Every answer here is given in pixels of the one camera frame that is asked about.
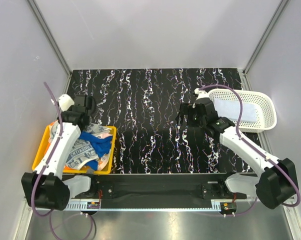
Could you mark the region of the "blue patterned grey towel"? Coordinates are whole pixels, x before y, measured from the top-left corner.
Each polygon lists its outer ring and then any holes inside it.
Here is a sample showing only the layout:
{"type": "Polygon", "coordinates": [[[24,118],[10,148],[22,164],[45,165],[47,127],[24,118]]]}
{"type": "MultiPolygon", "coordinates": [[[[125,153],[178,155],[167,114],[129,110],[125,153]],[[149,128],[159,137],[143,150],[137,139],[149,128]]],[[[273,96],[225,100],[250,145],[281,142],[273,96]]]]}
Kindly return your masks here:
{"type": "MultiPolygon", "coordinates": [[[[111,131],[111,129],[106,126],[92,123],[85,132],[91,133],[97,137],[97,135],[106,131],[111,131]]],[[[93,159],[94,153],[95,151],[88,141],[80,140],[78,138],[70,150],[65,166],[80,170],[82,167],[86,166],[87,162],[93,159]]]]}

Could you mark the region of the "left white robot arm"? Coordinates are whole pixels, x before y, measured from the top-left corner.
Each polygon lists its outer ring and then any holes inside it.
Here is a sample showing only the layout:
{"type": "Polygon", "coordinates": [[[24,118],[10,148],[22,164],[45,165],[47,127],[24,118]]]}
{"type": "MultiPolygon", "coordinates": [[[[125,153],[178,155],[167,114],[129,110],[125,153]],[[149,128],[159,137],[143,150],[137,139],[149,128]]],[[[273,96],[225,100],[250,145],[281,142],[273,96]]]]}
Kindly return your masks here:
{"type": "Polygon", "coordinates": [[[94,99],[88,95],[77,95],[74,102],[62,109],[57,105],[58,124],[56,133],[44,157],[32,173],[26,172],[21,184],[27,203],[37,208],[64,210],[71,198],[84,194],[93,198],[98,194],[98,185],[87,175],[76,175],[63,180],[63,171],[68,156],[81,133],[90,124],[94,99]]]}

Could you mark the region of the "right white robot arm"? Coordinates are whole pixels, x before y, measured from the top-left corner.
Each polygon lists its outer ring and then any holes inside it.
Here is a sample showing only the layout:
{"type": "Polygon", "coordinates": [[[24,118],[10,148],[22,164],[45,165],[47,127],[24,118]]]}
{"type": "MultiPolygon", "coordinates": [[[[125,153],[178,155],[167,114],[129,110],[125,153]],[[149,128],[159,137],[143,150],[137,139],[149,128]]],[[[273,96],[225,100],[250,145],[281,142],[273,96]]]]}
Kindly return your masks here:
{"type": "Polygon", "coordinates": [[[245,194],[258,198],[272,210],[279,205],[288,206],[286,201],[293,196],[297,200],[291,206],[300,204],[295,164],[288,158],[277,158],[252,142],[231,120],[218,115],[209,98],[199,98],[194,103],[181,103],[176,121],[178,125],[186,121],[188,127],[203,130],[206,135],[238,155],[255,172],[255,176],[229,174],[217,186],[217,192],[222,198],[245,194]]]}

